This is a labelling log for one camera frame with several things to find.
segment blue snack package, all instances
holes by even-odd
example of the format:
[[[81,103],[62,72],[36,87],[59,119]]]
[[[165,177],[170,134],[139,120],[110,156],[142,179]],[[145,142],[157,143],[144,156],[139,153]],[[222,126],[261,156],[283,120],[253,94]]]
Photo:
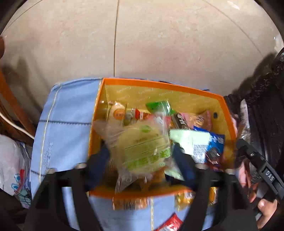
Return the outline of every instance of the blue snack package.
[[[196,126],[193,127],[193,130],[207,131],[205,129],[198,128]],[[219,159],[224,151],[225,135],[220,135],[213,132],[209,133],[210,133],[210,140],[206,151],[207,160],[211,162],[211,164],[220,164]]]

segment open box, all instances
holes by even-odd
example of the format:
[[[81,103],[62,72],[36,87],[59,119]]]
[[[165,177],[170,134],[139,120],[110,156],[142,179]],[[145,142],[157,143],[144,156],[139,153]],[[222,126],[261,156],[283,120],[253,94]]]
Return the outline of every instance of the open box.
[[[97,101],[95,104],[93,121],[97,119],[107,119],[108,102],[118,101],[127,104],[127,107],[146,110],[145,104],[148,102],[169,101],[173,110],[177,112],[187,112],[200,114],[209,110],[212,114],[212,132],[225,134],[224,146],[224,168],[232,168],[234,162],[234,144],[236,134],[230,117],[229,109],[224,98],[220,95],[197,90],[185,86],[178,86],[163,82],[154,82],[137,79],[117,79],[104,78],[100,85]],[[217,113],[217,118],[213,118],[213,113]],[[98,153],[101,139],[94,129],[91,129],[89,141],[89,156]],[[115,194],[115,187],[104,184],[90,191],[90,195],[105,198],[142,198],[150,196],[162,196],[177,194],[179,192],[190,191],[182,185],[161,185],[150,188],[147,192],[139,190],[127,190]]]

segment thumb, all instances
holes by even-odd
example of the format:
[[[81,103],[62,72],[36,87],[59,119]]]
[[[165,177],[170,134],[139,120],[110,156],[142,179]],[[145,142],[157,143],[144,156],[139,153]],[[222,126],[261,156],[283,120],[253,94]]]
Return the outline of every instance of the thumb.
[[[269,219],[272,217],[272,215],[276,211],[276,208],[277,208],[277,200],[274,200],[274,202],[270,202],[266,199],[262,199],[258,203],[258,209],[262,213],[262,216],[257,221],[258,229],[261,229],[269,221]]]

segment orange round label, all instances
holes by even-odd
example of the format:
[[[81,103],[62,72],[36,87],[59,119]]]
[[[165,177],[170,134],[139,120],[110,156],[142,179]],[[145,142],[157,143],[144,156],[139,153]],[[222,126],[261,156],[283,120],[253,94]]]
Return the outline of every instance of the orange round label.
[[[124,118],[125,110],[124,109],[116,109],[113,113],[113,117],[117,120],[122,120]]]

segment beige floor tile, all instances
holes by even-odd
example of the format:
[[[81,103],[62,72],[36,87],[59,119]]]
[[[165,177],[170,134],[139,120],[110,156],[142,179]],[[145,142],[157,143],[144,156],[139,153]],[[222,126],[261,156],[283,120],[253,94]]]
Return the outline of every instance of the beige floor tile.
[[[275,24],[255,1],[248,0],[205,0],[216,7],[238,27],[255,44],[262,56],[279,52],[283,40]]]
[[[26,1],[12,16],[3,31],[5,31],[18,17],[24,14],[28,9],[42,0],[28,0]]]
[[[0,66],[34,122],[55,83],[113,76],[116,9],[117,0],[43,0],[5,30]]]
[[[117,77],[160,79],[226,95],[261,60],[243,30],[205,1],[120,0]]]

